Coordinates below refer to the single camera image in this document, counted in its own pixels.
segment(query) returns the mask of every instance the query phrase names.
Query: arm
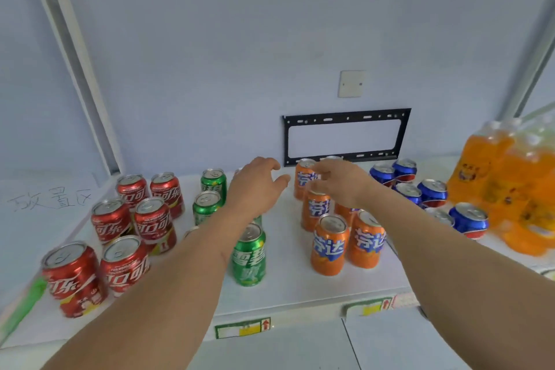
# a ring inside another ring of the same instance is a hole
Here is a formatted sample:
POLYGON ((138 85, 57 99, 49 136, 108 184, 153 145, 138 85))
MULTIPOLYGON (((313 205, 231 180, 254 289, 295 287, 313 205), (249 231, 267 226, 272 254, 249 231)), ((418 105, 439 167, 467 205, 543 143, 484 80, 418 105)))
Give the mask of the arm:
POLYGON ((430 321, 473 369, 545 369, 555 362, 555 284, 440 223, 360 167, 324 160, 312 182, 386 229, 430 321))
POLYGON ((233 247, 252 219, 287 187, 273 158, 256 158, 233 179, 226 205, 179 243, 124 296, 86 325, 43 370, 184 369, 214 310, 233 247))

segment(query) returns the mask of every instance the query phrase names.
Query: blue soda can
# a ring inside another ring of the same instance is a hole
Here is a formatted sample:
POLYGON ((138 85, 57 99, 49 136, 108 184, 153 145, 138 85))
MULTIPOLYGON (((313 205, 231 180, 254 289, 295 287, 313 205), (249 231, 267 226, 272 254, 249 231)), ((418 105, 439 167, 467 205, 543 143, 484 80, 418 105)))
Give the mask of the blue soda can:
POLYGON ((394 189, 402 194, 409 201, 414 202, 416 205, 420 205, 422 192, 418 187, 412 183, 397 183, 394 189))
POLYGON ((374 164, 370 169, 370 175, 384 186, 392 187, 395 184, 395 170, 392 166, 374 164))
POLYGON ((426 208, 438 208, 447 203, 447 184, 433 178, 422 180, 418 188, 422 192, 422 203, 420 206, 426 208))
POLYGON ((471 203, 456 204, 449 215, 454 218, 454 229, 473 240, 478 240, 488 229, 487 213, 471 203))
POLYGON ((416 162, 408 158, 396 160, 393 168, 395 169, 395 178, 399 182, 413 181, 416 177, 416 162))
POLYGON ((454 218, 447 212, 438 208, 426 208, 426 212, 432 217, 439 219, 442 223, 447 224, 450 227, 454 226, 454 218))

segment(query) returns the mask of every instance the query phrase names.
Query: person's right arm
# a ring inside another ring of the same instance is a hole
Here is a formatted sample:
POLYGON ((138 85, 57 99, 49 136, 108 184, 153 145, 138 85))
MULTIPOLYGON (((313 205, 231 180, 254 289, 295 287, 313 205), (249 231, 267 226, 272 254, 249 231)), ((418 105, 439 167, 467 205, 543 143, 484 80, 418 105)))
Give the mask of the person's right arm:
POLYGON ((555 283, 470 240, 347 161, 309 188, 370 212, 397 249, 428 318, 474 370, 555 367, 555 283))

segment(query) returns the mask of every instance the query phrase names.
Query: hand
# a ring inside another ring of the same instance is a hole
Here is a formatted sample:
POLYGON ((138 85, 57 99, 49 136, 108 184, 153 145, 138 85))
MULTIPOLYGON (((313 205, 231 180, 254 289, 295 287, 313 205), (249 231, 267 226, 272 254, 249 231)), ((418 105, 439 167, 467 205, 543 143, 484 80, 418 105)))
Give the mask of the hand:
POLYGON ((364 208, 368 189, 379 184, 366 171, 344 160, 322 160, 312 169, 321 175, 322 180, 307 183, 306 189, 327 193, 347 208, 364 208))
POLYGON ((272 170, 279 170, 280 164, 274 158, 256 157, 237 173, 229 186, 226 207, 244 213, 254 219, 277 202, 281 192, 287 187, 291 176, 272 179, 272 170))

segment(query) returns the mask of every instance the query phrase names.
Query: coca-cola can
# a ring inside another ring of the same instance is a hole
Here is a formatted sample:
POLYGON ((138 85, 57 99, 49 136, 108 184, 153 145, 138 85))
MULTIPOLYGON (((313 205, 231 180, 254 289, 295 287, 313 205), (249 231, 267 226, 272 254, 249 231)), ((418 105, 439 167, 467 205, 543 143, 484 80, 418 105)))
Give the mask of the coca-cola can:
POLYGON ((94 205, 90 221, 103 245, 118 237, 133 234, 129 206, 121 199, 108 199, 94 205))
POLYGON ((152 196, 161 197, 170 206, 172 219, 176 219, 185 212, 181 187, 179 187, 179 180, 175 174, 165 172, 152 176, 150 179, 150 192, 152 196))
POLYGON ((82 241, 49 251, 41 261, 50 294, 66 317, 80 317, 98 307, 107 296, 94 250, 82 241))
POLYGON ((131 174, 118 178, 115 189, 119 197, 129 206, 129 211, 134 212, 137 204, 148 198, 147 181, 140 174, 131 174))
POLYGON ((137 236, 115 240, 102 254, 101 271, 114 296, 121 296, 150 269, 148 249, 137 236))
POLYGON ((161 197, 146 198, 135 211, 137 234, 146 243, 149 254, 162 254, 177 243, 170 207, 161 197))

